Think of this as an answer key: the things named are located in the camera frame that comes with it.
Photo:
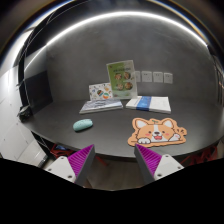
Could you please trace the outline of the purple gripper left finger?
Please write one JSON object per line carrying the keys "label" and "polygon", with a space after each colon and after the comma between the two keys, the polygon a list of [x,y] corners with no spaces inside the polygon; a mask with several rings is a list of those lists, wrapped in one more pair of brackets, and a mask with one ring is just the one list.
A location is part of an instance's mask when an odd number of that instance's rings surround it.
{"label": "purple gripper left finger", "polygon": [[95,157],[94,145],[87,146],[72,155],[60,156],[46,171],[76,185],[83,186]]}

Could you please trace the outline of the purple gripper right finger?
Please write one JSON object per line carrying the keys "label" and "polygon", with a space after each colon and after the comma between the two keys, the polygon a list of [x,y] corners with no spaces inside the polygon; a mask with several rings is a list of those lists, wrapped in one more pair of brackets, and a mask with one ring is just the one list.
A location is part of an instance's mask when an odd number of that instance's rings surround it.
{"label": "purple gripper right finger", "polygon": [[139,144],[135,145],[134,154],[145,184],[183,169],[183,166],[169,154],[160,155]]}

